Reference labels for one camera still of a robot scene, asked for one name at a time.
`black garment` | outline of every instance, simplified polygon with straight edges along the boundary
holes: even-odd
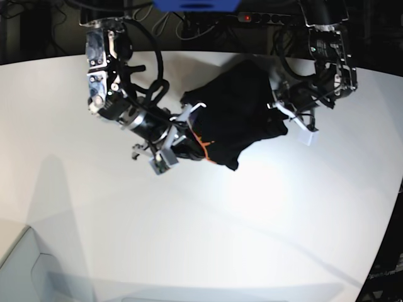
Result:
[[[287,117],[267,107],[272,100],[268,73],[248,60],[186,92],[181,102],[207,105],[190,118],[193,133],[207,159],[235,171],[239,155],[254,142],[287,134]]]

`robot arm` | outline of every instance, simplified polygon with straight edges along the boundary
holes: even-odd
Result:
[[[93,1],[94,6],[104,2]],[[285,85],[276,91],[275,103],[268,106],[277,107],[296,120],[301,128],[315,131],[314,124],[305,125],[303,112],[310,111],[311,121],[314,121],[313,110],[317,102],[333,108],[335,100],[357,88],[356,71],[349,54],[346,30],[342,25],[347,18],[344,3],[340,0],[301,0],[300,4],[305,24],[310,30],[310,53],[315,59],[316,73],[300,76],[290,68],[285,60],[282,41],[291,24],[284,26],[279,37],[278,52],[284,69],[300,83],[292,87]],[[81,25],[89,29],[86,44],[89,111],[142,137],[145,142],[134,146],[133,159],[140,154],[148,156],[157,174],[174,167],[178,158],[204,159],[205,153],[191,132],[188,118],[194,110],[205,105],[187,104],[178,115],[158,107],[159,101],[169,90],[169,83],[164,79],[161,51],[152,35],[122,11],[124,9],[82,9]],[[150,87],[141,87],[130,80],[131,74],[143,72],[145,66],[128,65],[133,51],[127,26],[134,26],[145,35],[156,53],[158,76]]]

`white tabletop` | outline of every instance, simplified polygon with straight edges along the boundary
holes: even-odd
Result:
[[[162,105],[179,112],[182,93],[234,56],[164,58]],[[152,53],[133,64],[148,68],[137,83],[155,77]],[[88,113],[86,72],[84,56],[0,67],[0,218],[36,230],[75,298],[356,299],[402,180],[402,78],[358,70],[356,93],[317,110],[313,147],[287,123],[286,137],[243,152],[237,172],[182,160],[156,176],[131,160],[139,138]]]

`blue object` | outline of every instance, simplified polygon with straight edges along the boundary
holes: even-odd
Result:
[[[160,11],[235,11],[241,0],[154,0]]]

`black cloth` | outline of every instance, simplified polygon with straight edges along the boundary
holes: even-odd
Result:
[[[247,60],[206,86],[186,92],[183,104],[205,103],[191,116],[191,127],[206,158],[235,171],[241,152],[260,140],[286,135],[286,118],[273,101],[269,75]]]

